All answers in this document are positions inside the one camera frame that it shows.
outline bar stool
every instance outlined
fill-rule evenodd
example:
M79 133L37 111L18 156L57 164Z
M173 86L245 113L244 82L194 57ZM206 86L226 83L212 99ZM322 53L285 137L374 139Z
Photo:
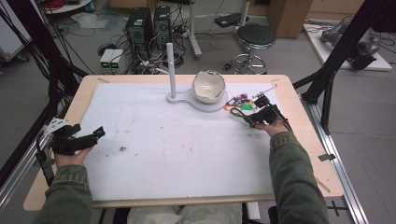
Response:
M271 48L276 42L276 35L269 26L247 24L238 29L238 41L248 47L248 53L239 54L224 65L225 70L231 67L236 74L267 74L265 62L257 55L256 49Z

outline white bowl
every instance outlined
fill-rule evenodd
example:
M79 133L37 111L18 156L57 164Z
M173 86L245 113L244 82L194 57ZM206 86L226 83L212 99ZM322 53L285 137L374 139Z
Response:
M206 70L195 76L192 87L194 96L199 101L213 104L224 95L225 81L220 73Z

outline green jacket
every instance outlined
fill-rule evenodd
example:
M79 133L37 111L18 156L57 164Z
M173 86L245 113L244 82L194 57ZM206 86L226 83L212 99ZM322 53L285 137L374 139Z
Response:
M271 139L270 170L279 223L329 223L311 162L293 133ZM92 196L85 167L59 168L46 198L33 223L90 223Z

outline concrete floor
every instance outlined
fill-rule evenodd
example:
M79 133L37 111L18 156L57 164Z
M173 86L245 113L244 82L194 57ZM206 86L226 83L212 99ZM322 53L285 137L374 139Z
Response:
M58 18L60 24L70 22L70 15ZM196 30L207 30L213 16L196 19ZM66 39L78 55L95 74L102 74L97 49L108 43L113 35L122 35L123 20L112 18L112 27L105 30L80 30L76 24L66 25L77 29ZM252 17L250 22L265 24L265 18ZM212 30L220 30L214 24ZM226 36L206 35L198 38L203 57L195 61L190 42L185 40L187 52L184 64L177 74L197 74L213 69L227 74L223 65L234 55L242 52L234 34ZM380 55L389 63L396 63L396 56L385 49ZM270 49L257 50L267 66L268 74L287 75L292 82L307 77L321 67L313 47L305 34L296 39L279 38ZM85 69L83 63L72 54L74 64ZM0 68L0 148L3 165L14 148L21 141L47 103L48 81L42 77L35 62L12 62ZM340 69L335 78L330 115L330 132L346 167L349 178L371 223L396 223L396 71L352 71ZM298 93L306 91L301 87ZM0 214L0 223L30 222L35 213L23 210L24 198L38 172L32 168L7 207ZM343 198L327 199L338 207L345 207ZM269 223L266 211L274 203L259 203L262 223ZM339 216L330 209L331 223L353 223L347 210L340 210ZM101 210L94 209L92 223L98 223ZM114 209L108 209L104 223L111 223Z

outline hand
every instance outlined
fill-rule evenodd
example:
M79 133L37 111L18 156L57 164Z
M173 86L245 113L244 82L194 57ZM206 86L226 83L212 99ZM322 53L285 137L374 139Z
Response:
M85 157L88 155L88 153L90 153L92 149L93 147L88 147L84 150L81 150L78 154L74 156L65 156L55 153L56 167L59 168L66 165L84 166Z
M259 130L265 130L270 137L273 137L277 133L287 133L289 131L280 118L276 118L272 124L258 123L255 127Z

